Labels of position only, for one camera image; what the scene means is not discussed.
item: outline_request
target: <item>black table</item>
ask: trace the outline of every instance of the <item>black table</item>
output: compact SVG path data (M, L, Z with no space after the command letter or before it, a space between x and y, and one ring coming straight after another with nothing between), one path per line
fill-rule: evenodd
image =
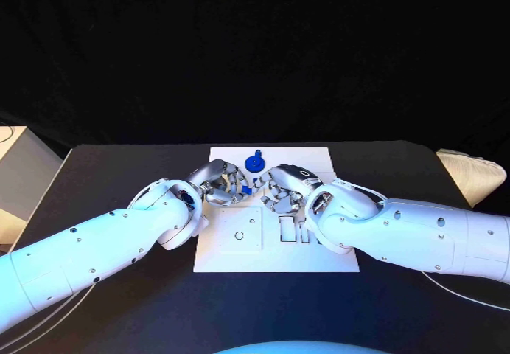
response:
M409 142L328 142L337 176L389 197L468 209L435 154ZM211 145L83 145L72 150L17 249L112 209L148 182L184 178ZM262 148L268 144L250 145ZM196 238L105 279L75 312L20 353L211 353L245 344L318 340L393 353L510 348L510 314L452 296L417 272L357 251L361 273L196 274ZM469 277L443 283L489 289ZM46 309L0 337L18 334Z

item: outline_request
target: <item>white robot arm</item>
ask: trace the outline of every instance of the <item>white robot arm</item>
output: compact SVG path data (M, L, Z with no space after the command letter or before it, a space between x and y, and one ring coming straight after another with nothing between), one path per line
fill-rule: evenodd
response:
M276 213L294 214L305 205L305 228L337 253L363 250L376 260L445 274L487 277L510 283L510 218L422 201L373 202L358 189L335 179L322 184L304 168L273 167L255 181L269 183L276 202L262 197Z
M229 177L230 190L226 192ZM174 249L209 222L201 200L227 206L246 198L236 166L209 162L185 181L158 180L118 209L0 257L0 333L60 299L109 277L148 252L157 241Z

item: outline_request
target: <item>white board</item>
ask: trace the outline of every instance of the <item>white board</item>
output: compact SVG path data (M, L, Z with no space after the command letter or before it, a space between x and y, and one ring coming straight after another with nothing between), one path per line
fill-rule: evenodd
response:
M255 147L211 147L209 161L223 159L234 164L249 186L253 177L279 164L304 167L324 183L334 180L327 147L260 147L265 169L249 173L245 160L255 150ZM302 210L294 216L295 237L291 222L285 219L285 239L281 239L281 220L260 202L263 195L272 198L266 188L229 208L204 203L210 224L198 235L194 272L357 272L354 250L348 254L331 252L318 243L314 233L301 230Z

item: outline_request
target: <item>robotic hand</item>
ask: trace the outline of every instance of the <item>robotic hand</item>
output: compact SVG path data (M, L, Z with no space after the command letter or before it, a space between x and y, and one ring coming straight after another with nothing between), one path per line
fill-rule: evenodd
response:
M265 183L278 200L262 197L265 206L278 214L292 214L304 204L305 228L328 250L344 254L355 247L376 260L406 268L510 283L510 218L387 199L341 179L322 184L309 171L285 164L256 179L253 192Z
M230 189L226 192L229 177ZM184 181L160 179L118 209L0 257L0 333L60 299L109 277L147 254L157 241L174 249L209 222L203 199L227 206L246 198L234 165L209 162Z

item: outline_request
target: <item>black curtain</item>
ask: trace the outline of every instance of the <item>black curtain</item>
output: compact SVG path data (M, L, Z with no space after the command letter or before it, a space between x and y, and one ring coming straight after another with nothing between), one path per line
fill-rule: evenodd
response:
M3 1L0 119L60 153L83 143L404 139L505 165L504 9Z

